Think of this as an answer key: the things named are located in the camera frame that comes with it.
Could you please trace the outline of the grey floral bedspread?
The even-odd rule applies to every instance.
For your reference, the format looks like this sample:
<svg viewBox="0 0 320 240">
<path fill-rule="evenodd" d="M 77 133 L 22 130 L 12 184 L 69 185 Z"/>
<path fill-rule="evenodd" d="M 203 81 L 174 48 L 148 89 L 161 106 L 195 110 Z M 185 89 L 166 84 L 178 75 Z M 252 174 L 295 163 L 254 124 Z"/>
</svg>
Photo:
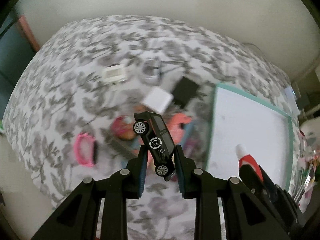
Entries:
<svg viewBox="0 0 320 240">
<path fill-rule="evenodd" d="M 71 22 L 28 64 L 3 118 L 12 149 L 54 206 L 83 178 L 104 179 L 125 166 L 128 160 L 104 139 L 114 136 L 110 126 L 120 110 L 141 104 L 156 87 L 139 79 L 148 59 L 161 63 L 157 85 L 161 89 L 172 91 L 184 76 L 200 86 L 186 107 L 172 105 L 164 115 L 166 121 L 177 113 L 193 119 L 194 129 L 183 151 L 200 167 L 206 164 L 217 83 L 244 90 L 291 114 L 283 91 L 289 77 L 230 37 L 155 16 L 116 15 Z M 125 66 L 127 80 L 104 83 L 103 69 L 117 64 Z M 134 154 L 138 152 L 139 138 L 120 141 Z"/>
</svg>

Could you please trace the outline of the black power adapter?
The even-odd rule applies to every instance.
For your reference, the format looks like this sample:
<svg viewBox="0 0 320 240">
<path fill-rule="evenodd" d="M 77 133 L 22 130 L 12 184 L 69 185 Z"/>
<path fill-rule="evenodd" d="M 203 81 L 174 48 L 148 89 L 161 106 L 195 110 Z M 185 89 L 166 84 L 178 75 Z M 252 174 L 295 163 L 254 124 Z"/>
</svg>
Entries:
<svg viewBox="0 0 320 240">
<path fill-rule="evenodd" d="M 200 86 L 191 79 L 185 76 L 182 77 L 171 92 L 174 104 L 184 108 L 189 101 L 195 97 L 199 87 Z"/>
</svg>

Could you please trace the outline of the teal rimmed white tray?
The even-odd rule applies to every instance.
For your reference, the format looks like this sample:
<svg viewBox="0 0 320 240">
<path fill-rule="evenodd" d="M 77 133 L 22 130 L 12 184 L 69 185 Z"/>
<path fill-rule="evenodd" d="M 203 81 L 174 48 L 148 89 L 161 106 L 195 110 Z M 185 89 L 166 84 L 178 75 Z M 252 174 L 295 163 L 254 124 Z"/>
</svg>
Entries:
<svg viewBox="0 0 320 240">
<path fill-rule="evenodd" d="M 213 92 L 212 126 L 205 169 L 213 176 L 237 176 L 240 146 L 282 189 L 293 169 L 291 116 L 243 90 L 219 83 Z"/>
</svg>

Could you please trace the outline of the white power strip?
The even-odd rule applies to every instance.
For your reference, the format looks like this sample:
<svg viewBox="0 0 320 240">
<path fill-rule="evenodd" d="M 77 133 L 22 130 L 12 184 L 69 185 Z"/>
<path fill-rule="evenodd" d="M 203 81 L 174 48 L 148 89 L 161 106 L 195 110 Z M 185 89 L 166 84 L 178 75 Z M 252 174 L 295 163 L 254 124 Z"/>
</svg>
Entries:
<svg viewBox="0 0 320 240">
<path fill-rule="evenodd" d="M 293 117 L 297 117 L 300 114 L 300 110 L 298 109 L 297 103 L 296 103 L 296 95 L 294 93 L 294 90 L 291 86 L 287 86 L 286 88 L 284 88 L 284 93 L 287 97 L 287 102 L 290 106 L 291 112 L 292 112 L 292 116 Z"/>
</svg>

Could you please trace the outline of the white grey toy helmet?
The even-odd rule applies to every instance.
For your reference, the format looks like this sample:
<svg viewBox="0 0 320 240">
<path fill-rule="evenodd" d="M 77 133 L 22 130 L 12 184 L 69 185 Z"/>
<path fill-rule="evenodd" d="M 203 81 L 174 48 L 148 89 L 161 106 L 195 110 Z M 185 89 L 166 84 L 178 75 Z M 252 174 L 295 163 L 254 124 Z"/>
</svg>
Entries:
<svg viewBox="0 0 320 240">
<path fill-rule="evenodd" d="M 146 60 L 139 74 L 139 79 L 142 83 L 152 86 L 157 86 L 161 81 L 161 63 L 157 59 Z"/>
</svg>

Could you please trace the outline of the red white small bottle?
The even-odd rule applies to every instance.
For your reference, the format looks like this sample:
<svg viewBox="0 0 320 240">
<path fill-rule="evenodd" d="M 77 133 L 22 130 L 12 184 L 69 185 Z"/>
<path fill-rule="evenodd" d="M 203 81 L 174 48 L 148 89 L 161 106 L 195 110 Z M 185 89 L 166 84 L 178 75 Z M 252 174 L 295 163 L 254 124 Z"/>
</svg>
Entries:
<svg viewBox="0 0 320 240">
<path fill-rule="evenodd" d="M 253 168 L 256 175 L 259 177 L 261 181 L 263 181 L 263 175 L 260 169 L 260 166 L 255 161 L 255 159 L 247 153 L 247 150 L 245 147 L 241 144 L 238 144 L 235 148 L 236 156 L 238 158 L 239 168 L 241 168 L 244 165 L 249 165 L 251 168 Z"/>
</svg>

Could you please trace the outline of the brown pink puppy figurine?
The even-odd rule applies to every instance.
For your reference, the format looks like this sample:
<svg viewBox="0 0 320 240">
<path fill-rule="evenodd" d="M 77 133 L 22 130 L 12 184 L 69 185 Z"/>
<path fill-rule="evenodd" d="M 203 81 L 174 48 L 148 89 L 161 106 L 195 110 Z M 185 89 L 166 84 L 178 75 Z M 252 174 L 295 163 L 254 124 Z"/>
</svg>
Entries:
<svg viewBox="0 0 320 240">
<path fill-rule="evenodd" d="M 112 134 L 120 140 L 133 140 L 136 137 L 133 131 L 133 124 L 135 123 L 133 115 L 144 110 L 145 108 L 141 104 L 125 106 L 110 126 Z"/>
</svg>

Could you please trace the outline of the purple lead refill case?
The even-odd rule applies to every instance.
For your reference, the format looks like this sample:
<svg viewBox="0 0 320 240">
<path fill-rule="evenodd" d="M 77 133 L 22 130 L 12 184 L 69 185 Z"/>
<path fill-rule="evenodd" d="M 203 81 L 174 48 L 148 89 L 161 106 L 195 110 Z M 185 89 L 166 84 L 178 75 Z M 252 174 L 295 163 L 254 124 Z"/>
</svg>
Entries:
<svg viewBox="0 0 320 240">
<path fill-rule="evenodd" d="M 119 139 L 114 136 L 106 136 L 104 141 L 122 158 L 130 160 L 136 157 L 136 155 L 131 152 L 131 150 L 123 144 Z"/>
</svg>

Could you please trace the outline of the black toy car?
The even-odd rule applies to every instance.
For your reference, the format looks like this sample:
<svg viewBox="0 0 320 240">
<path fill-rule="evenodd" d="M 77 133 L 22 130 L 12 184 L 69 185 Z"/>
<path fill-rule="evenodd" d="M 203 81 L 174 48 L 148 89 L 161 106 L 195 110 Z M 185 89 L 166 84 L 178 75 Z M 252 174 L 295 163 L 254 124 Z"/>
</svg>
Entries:
<svg viewBox="0 0 320 240">
<path fill-rule="evenodd" d="M 169 181 L 175 173 L 172 156 L 175 143 L 161 115 L 144 111 L 135 113 L 133 131 L 148 147 L 155 166 L 155 173 Z"/>
</svg>

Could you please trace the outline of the white charger cube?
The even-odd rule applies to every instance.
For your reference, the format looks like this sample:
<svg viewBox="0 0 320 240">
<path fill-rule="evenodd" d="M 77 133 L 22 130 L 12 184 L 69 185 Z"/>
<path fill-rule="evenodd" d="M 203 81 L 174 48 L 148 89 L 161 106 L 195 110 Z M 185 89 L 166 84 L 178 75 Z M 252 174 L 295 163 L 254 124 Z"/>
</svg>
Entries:
<svg viewBox="0 0 320 240">
<path fill-rule="evenodd" d="M 155 113 L 163 114 L 173 100 L 173 95 L 160 87 L 152 87 L 141 104 Z"/>
</svg>

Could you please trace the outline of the white plastic clip frame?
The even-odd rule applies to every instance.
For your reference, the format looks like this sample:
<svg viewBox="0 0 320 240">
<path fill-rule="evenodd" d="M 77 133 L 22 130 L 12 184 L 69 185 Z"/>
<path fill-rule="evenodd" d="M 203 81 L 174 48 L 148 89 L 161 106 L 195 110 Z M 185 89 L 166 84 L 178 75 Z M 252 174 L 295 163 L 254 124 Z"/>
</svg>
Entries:
<svg viewBox="0 0 320 240">
<path fill-rule="evenodd" d="M 106 84 L 116 84 L 127 80 L 127 72 L 123 64 L 109 66 L 101 72 L 101 78 Z"/>
</svg>

